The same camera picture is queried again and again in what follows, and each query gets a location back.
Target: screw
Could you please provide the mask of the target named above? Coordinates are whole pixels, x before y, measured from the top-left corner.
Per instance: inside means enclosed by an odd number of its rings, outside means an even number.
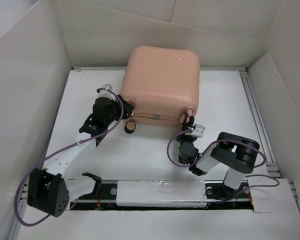
[[[117,194],[117,189],[116,188],[111,188],[110,194],[111,195],[116,195]]]
[[[206,194],[212,194],[212,187],[210,187],[210,186],[208,186],[206,189],[205,189],[205,191],[206,191]]]

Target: suitcase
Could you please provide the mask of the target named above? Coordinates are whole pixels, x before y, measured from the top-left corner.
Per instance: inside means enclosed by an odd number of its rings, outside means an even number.
[[[125,131],[137,124],[181,128],[199,105],[200,62],[189,50],[139,46],[130,55],[121,96],[134,105]]]

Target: white table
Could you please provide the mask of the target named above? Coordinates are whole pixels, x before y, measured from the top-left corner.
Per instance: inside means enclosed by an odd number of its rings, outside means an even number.
[[[47,154],[72,142],[92,112],[96,89],[109,83],[119,93],[124,74],[124,69],[102,68],[70,72]],[[203,138],[195,142],[200,151],[216,140],[220,132],[260,142],[238,71],[200,72],[200,101],[195,122],[206,127]],[[223,180],[227,167],[222,164],[201,177],[171,164],[166,147],[175,133],[171,128],[138,124],[133,134],[126,134],[121,122],[72,175],[75,178],[89,171],[104,180]],[[253,173],[267,174],[267,170],[262,166]],[[260,199],[258,191],[254,192],[256,201],[264,199],[260,213],[251,210],[66,211],[61,217],[50,217],[38,226],[22,226],[17,239],[300,239],[300,214],[289,194],[289,184],[282,182],[275,195],[271,191],[262,189]],[[275,210],[266,213],[263,209],[267,208]],[[27,207],[24,218],[31,222],[40,216],[43,216],[41,212]]]

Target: white wall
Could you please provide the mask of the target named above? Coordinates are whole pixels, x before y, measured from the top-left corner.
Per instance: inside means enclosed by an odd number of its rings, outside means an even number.
[[[300,208],[300,0],[286,2],[269,44],[248,74],[279,170],[293,179]]]
[[[190,49],[201,65],[258,59],[285,0],[53,0],[71,64],[126,66],[139,45]]]
[[[0,36],[37,0],[0,0]]]
[[[70,69],[52,0],[39,0],[0,37],[0,228],[42,154]],[[5,239],[9,228],[0,232]]]

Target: white floor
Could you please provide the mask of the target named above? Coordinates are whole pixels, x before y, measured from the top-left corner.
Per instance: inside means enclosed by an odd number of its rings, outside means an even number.
[[[124,70],[86,70],[70,72],[48,154],[68,145],[92,112],[96,89],[113,85],[120,92]],[[220,132],[241,135],[260,142],[238,71],[201,71],[200,104],[196,123],[206,127],[204,137],[195,142],[203,151]],[[82,160],[72,175],[75,178],[89,171],[107,180],[222,180],[227,167],[219,164],[207,175],[197,177],[187,169],[172,165],[166,156],[169,139],[176,130],[137,125],[128,135],[124,123],[109,133],[102,143]],[[253,173],[267,174],[265,166]],[[36,227],[21,227],[18,240],[40,239],[280,239],[300,240],[300,215],[289,185],[283,182],[284,209],[278,198],[263,196],[276,205],[266,213],[251,210],[212,211],[66,211],[61,217],[50,217]],[[27,207],[29,222],[43,214]]]

